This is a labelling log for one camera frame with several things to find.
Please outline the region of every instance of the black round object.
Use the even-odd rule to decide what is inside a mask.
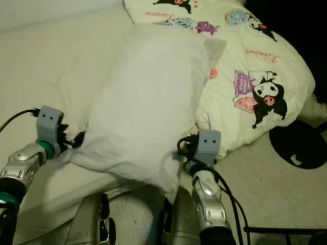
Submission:
[[[305,122],[296,120],[287,127],[275,127],[269,137],[275,151],[296,167],[314,169],[327,161],[326,142],[318,130]],[[291,160],[294,154],[300,165]]]
[[[210,227],[200,233],[201,245],[236,245],[233,234],[226,227]]]
[[[165,222],[165,211],[162,210],[159,215],[158,219],[158,237],[157,237],[157,245],[162,245],[161,240],[162,240],[162,235],[164,233],[164,222]]]
[[[6,192],[15,197],[19,204],[21,204],[26,194],[26,188],[24,184],[12,178],[0,179],[0,191]]]
[[[100,218],[106,219],[110,215],[110,207],[109,207],[109,200],[108,196],[105,193],[100,194]]]
[[[12,244],[16,230],[17,212],[14,208],[8,208],[7,204],[0,204],[0,208],[3,209],[0,213],[0,242],[1,244]]]
[[[308,245],[327,245],[327,232],[314,234]]]
[[[116,224],[112,218],[109,218],[109,245],[116,243]]]

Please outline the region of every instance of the mattress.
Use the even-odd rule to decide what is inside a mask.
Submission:
[[[0,33],[0,122],[23,109],[48,105],[65,113],[67,137],[73,138],[84,129],[81,118],[87,114],[88,105],[131,29],[129,16],[119,6]],[[71,80],[80,81],[80,86],[70,87]],[[302,117],[326,120],[326,108],[313,99]],[[12,152],[35,138],[33,117],[25,115],[11,123],[0,136],[0,167]],[[216,168],[242,204],[250,226],[327,228],[326,164],[313,170],[289,165],[273,150],[266,133],[229,153]],[[192,188],[186,174],[182,174],[181,185]],[[110,174],[62,164],[60,159],[51,161],[37,173],[22,203],[15,244],[54,229],[44,239],[60,244],[59,238],[66,234],[80,201],[98,191],[107,191],[113,198],[110,207],[118,228],[117,244],[155,244],[156,220],[162,204],[156,189],[145,187],[151,189],[150,194],[141,188],[117,197],[140,186]],[[236,234],[227,197],[223,196],[223,203]],[[295,244],[306,244],[308,240],[292,239]],[[252,241],[285,244],[283,236],[253,234]]]

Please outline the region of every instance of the black cable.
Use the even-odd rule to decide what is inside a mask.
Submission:
[[[221,186],[219,186],[219,187],[223,192],[225,192],[228,195],[227,191],[223,187],[221,187]],[[242,205],[240,204],[240,202],[236,198],[234,198],[234,201],[236,202],[237,206],[239,206],[239,209],[240,209],[240,211],[242,213],[245,227],[249,227],[249,224],[247,222],[247,218],[245,216],[245,212],[244,212],[244,209],[243,209]],[[250,233],[249,232],[246,232],[246,239],[247,239],[247,244],[251,245],[251,238],[250,238]]]
[[[11,118],[9,118],[0,128],[0,133],[2,132],[2,130],[15,118],[19,117],[20,115],[23,115],[25,113],[32,113],[33,116],[37,116],[39,113],[40,109],[34,108],[34,109],[30,109],[30,110],[25,110],[25,111],[21,111],[19,113],[17,113],[16,115],[13,115]]]
[[[237,211],[237,207],[236,207],[236,204],[235,204],[235,198],[233,197],[226,181],[222,178],[222,176],[217,172],[215,171],[213,168],[209,167],[207,164],[195,159],[193,156],[188,156],[186,153],[184,153],[181,148],[180,148],[180,144],[183,142],[183,141],[188,141],[190,142],[189,139],[192,139],[192,140],[195,140],[196,136],[189,136],[189,137],[185,137],[183,139],[180,139],[177,143],[177,149],[178,149],[178,154],[179,155],[183,155],[185,157],[188,158],[188,161],[193,161],[197,164],[199,164],[200,166],[203,167],[203,170],[207,170],[207,171],[210,171],[211,173],[214,174],[214,176],[216,178],[218,178],[222,184],[224,185],[224,187],[226,188],[226,191],[227,191],[227,194],[230,198],[230,202],[231,202],[231,205],[232,205],[232,208],[233,208],[233,212],[234,212],[234,216],[235,216],[235,222],[236,222],[236,229],[237,229],[237,234],[238,234],[238,238],[239,238],[239,245],[244,245],[243,243],[243,237],[242,237],[242,230],[241,230],[241,225],[240,225],[240,218],[239,218],[239,214],[238,214],[238,211]]]

